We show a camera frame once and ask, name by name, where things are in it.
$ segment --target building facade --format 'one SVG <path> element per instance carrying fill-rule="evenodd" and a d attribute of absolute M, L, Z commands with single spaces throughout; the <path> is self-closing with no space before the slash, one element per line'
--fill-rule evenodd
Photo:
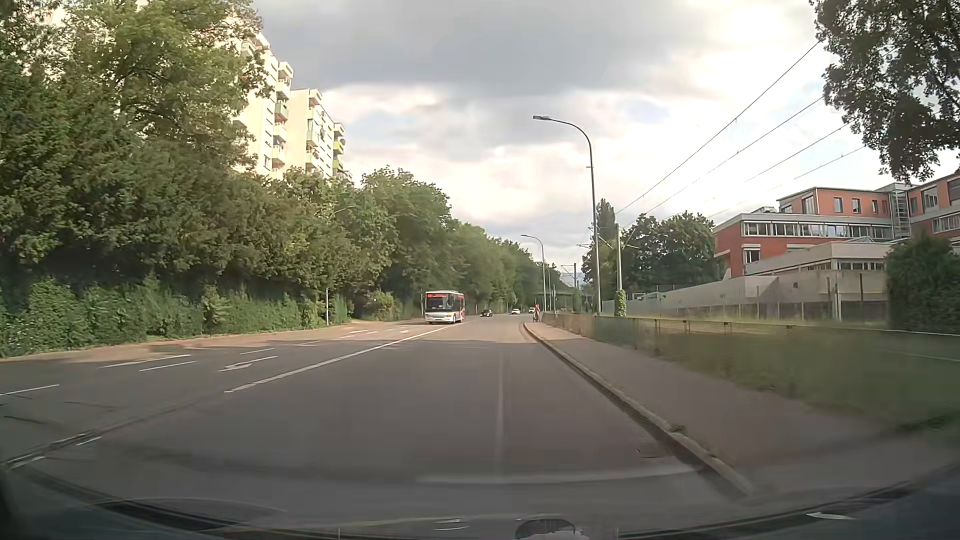
<path fill-rule="evenodd" d="M 263 52 L 267 86 L 273 89 L 267 97 L 251 92 L 247 107 L 234 119 L 246 126 L 252 137 L 247 150 L 254 160 L 254 172 L 274 179 L 282 178 L 290 167 L 326 177 L 345 173 L 344 126 L 330 118 L 322 94 L 316 88 L 292 89 L 293 68 L 273 54 L 263 34 L 239 47 L 251 56 Z"/>
<path fill-rule="evenodd" d="M 344 126 L 334 122 L 316 88 L 293 90 L 290 98 L 288 167 L 317 171 L 325 177 L 342 173 Z"/>
<path fill-rule="evenodd" d="M 907 197 L 914 234 L 944 236 L 960 249 L 960 173 L 911 187 Z"/>
<path fill-rule="evenodd" d="M 811 187 L 738 214 L 713 229 L 714 256 L 728 277 L 759 261 L 851 239 L 889 242 L 910 235 L 906 184 L 876 190 Z"/>
<path fill-rule="evenodd" d="M 234 121 L 243 124 L 251 136 L 247 152 L 253 157 L 254 172 L 280 178 L 287 161 L 286 123 L 290 117 L 288 100 L 294 71 L 289 63 L 277 59 L 270 48 L 270 41 L 262 33 L 238 46 L 245 55 L 262 52 L 267 86 L 273 91 L 267 97 L 258 95 L 256 90 L 250 92 L 246 108 Z"/>

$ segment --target asphalt road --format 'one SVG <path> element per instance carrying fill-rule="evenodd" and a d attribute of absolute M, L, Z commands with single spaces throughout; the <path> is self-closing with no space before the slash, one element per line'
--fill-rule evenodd
<path fill-rule="evenodd" d="M 33 453 L 17 470 L 97 493 L 230 502 L 271 525 L 628 510 L 652 519 L 724 502 L 527 336 L 527 320 L 169 345 L 143 361 L 3 362 L 0 451 Z M 21 504 L 39 504 L 31 497 Z"/>

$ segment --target sky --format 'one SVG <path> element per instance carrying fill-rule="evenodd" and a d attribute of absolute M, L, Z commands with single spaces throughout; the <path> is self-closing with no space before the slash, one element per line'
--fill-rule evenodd
<path fill-rule="evenodd" d="M 589 241 L 587 141 L 596 199 L 621 227 L 653 209 L 721 223 L 809 186 L 876 188 L 877 152 L 817 103 L 830 54 L 807 0 L 254 0 L 264 35 L 346 129 L 354 179 L 389 165 L 440 187 L 454 217 L 535 258 L 581 262 Z M 844 156 L 802 178 L 802 175 Z M 941 156 L 936 176 L 957 168 Z"/>

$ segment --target street lamp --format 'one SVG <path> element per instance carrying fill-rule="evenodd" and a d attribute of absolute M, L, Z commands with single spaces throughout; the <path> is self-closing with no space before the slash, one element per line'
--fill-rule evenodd
<path fill-rule="evenodd" d="M 590 197 L 593 200 L 593 206 L 590 208 L 593 214 L 593 271 L 596 275 L 593 277 L 593 286 L 597 290 L 597 314 L 603 309 L 603 303 L 600 300 L 600 245 L 597 240 L 597 190 L 596 183 L 593 181 L 593 145 L 590 143 L 590 137 L 587 136 L 587 133 L 584 130 L 580 129 L 580 126 L 576 124 L 571 124 L 570 122 L 564 122 L 563 120 L 557 120 L 556 118 L 551 118 L 549 116 L 544 116 L 542 114 L 534 114 L 534 120 L 542 120 L 544 122 L 557 122 L 558 124 L 566 124 L 567 126 L 573 126 L 576 130 L 582 134 L 587 139 L 587 150 L 590 155 Z"/>
<path fill-rule="evenodd" d="M 546 252 L 543 251 L 543 241 L 536 236 L 531 236 L 530 234 L 521 234 L 520 236 L 533 238 L 540 243 L 540 266 L 543 269 L 543 306 L 546 307 Z"/>

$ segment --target bush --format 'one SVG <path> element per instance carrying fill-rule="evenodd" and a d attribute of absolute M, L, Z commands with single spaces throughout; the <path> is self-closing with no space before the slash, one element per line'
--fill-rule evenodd
<path fill-rule="evenodd" d="M 627 292 L 623 289 L 618 289 L 616 296 L 613 297 L 613 315 L 616 317 L 627 316 Z"/>
<path fill-rule="evenodd" d="M 904 240 L 887 255 L 886 272 L 892 328 L 960 332 L 960 258 L 946 238 Z"/>
<path fill-rule="evenodd" d="M 303 330 L 325 326 L 324 304 L 289 294 L 248 294 L 208 285 L 200 298 L 155 278 L 79 291 L 53 278 L 0 283 L 0 356 L 136 343 L 152 337 Z M 349 320 L 336 297 L 333 324 Z"/>

